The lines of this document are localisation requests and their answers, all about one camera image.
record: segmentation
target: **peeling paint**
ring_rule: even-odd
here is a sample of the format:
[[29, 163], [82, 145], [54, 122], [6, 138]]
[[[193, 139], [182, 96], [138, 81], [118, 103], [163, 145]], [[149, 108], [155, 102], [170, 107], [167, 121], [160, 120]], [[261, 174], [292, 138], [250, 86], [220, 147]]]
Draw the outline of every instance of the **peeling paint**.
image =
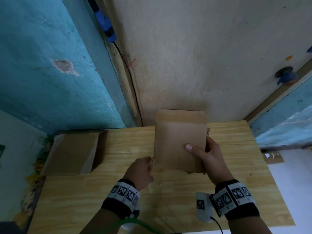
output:
[[80, 74], [74, 70], [74, 64], [65, 59], [65, 60], [53, 60], [51, 59], [53, 66], [58, 69], [62, 73], [66, 74], [74, 74], [75, 76], [79, 76]]

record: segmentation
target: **wooden tabletop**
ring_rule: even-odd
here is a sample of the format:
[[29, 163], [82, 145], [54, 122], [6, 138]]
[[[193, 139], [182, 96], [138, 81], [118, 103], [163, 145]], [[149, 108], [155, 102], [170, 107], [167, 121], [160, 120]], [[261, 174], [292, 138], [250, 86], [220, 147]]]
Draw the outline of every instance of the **wooden tabletop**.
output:
[[[232, 174], [255, 198], [264, 222], [294, 225], [247, 122], [209, 123], [208, 127]], [[91, 174], [47, 177], [28, 233], [79, 233], [129, 165], [138, 157], [153, 156], [154, 129], [109, 130], [104, 163]], [[166, 233], [219, 229], [216, 223], [196, 218], [196, 192], [214, 193], [207, 175], [161, 168], [154, 168], [152, 175], [154, 183], [141, 191], [139, 219]], [[222, 229], [228, 229], [225, 217], [214, 214]], [[138, 227], [134, 233], [145, 232]]]

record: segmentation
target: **forearm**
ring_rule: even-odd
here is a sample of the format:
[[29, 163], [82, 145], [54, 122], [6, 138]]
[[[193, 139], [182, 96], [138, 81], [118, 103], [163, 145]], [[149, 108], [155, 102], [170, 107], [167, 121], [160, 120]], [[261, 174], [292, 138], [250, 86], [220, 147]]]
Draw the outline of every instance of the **forearm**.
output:
[[[116, 222], [118, 222], [120, 218], [114, 214], [113, 212], [106, 209], [99, 209], [99, 211], [95, 214], [95, 216], [89, 221], [89, 223], [84, 227], [84, 229], [80, 232], [80, 234], [95, 234], [100, 232], [101, 230], [105, 230]], [[114, 228], [109, 234], [116, 234], [119, 231], [120, 226]]]
[[230, 220], [229, 227], [232, 234], [272, 234], [259, 216]]

